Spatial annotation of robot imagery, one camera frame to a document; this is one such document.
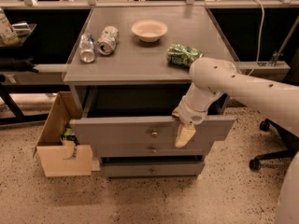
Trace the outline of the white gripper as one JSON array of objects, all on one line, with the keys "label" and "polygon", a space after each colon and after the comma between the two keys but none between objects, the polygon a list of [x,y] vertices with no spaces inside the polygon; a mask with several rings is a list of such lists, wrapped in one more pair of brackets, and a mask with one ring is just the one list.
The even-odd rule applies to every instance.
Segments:
[{"label": "white gripper", "polygon": [[182,99],[178,107],[172,111],[172,116],[179,118],[183,124],[178,126],[178,134],[175,142],[176,147],[185,147],[193,138],[196,130],[193,125],[201,124],[207,116],[206,111],[196,111],[190,108],[184,99]]}]

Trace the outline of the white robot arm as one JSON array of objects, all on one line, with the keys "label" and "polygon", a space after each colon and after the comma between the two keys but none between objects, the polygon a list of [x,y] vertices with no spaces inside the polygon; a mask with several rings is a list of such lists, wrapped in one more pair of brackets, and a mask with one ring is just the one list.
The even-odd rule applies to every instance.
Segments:
[{"label": "white robot arm", "polygon": [[[260,77],[244,75],[229,61],[204,57],[189,68],[191,86],[174,109],[180,124],[176,146],[186,146],[207,111],[226,94],[261,113],[293,136],[299,135],[299,88]],[[273,224],[298,224],[298,156],[294,155],[278,196]]]}]

